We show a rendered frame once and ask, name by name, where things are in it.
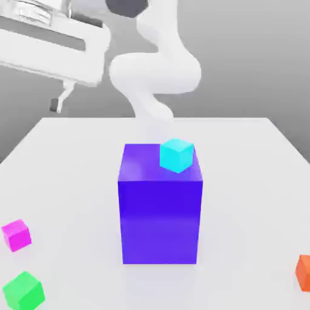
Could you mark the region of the small cyan cube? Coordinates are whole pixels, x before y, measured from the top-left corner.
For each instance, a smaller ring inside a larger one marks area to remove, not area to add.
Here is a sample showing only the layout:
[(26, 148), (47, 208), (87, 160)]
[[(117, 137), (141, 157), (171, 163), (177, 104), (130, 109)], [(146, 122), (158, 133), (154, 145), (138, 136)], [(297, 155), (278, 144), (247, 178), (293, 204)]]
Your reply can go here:
[(170, 139), (159, 147), (162, 168), (181, 173), (193, 164), (194, 144), (182, 139)]

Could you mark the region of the large purple box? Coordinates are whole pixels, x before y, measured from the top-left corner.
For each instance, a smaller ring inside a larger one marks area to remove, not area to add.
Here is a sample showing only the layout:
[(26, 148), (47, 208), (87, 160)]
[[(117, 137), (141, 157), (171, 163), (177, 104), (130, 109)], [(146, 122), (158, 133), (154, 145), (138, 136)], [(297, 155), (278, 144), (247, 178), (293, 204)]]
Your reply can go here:
[(158, 144), (127, 143), (117, 180), (124, 264), (197, 262), (203, 178), (196, 156), (177, 174)]

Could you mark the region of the small green cube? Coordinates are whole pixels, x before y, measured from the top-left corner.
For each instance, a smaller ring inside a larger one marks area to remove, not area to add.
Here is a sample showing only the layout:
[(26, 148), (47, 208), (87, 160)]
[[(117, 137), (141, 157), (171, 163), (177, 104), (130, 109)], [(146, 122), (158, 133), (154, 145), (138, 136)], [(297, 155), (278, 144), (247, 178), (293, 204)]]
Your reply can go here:
[(12, 310), (35, 310), (45, 301), (42, 283), (27, 271), (4, 285), (2, 291)]

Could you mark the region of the small orange cube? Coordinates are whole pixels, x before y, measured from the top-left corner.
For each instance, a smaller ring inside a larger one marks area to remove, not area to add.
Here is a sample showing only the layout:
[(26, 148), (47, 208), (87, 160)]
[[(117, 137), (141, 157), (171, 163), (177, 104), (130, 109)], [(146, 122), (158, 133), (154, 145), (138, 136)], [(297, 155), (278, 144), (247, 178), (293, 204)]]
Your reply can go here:
[(298, 258), (295, 274), (304, 292), (310, 292), (310, 256), (300, 255)]

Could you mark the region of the small magenta cube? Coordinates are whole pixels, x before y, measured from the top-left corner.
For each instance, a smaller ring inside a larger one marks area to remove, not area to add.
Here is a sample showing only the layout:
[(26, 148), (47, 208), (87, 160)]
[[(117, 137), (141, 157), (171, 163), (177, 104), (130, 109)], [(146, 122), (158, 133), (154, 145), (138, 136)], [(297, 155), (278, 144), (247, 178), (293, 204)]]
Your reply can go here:
[(5, 244), (11, 252), (16, 252), (31, 244), (31, 235), (28, 226), (22, 219), (15, 220), (1, 227)]

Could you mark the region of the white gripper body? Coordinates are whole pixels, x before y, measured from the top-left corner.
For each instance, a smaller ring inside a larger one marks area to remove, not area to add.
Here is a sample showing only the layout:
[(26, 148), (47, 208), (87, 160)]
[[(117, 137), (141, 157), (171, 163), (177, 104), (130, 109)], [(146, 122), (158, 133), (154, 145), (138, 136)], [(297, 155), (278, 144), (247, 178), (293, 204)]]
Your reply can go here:
[(0, 65), (53, 79), (97, 86), (110, 41), (104, 24), (55, 16), (51, 27), (40, 27), (0, 15)]

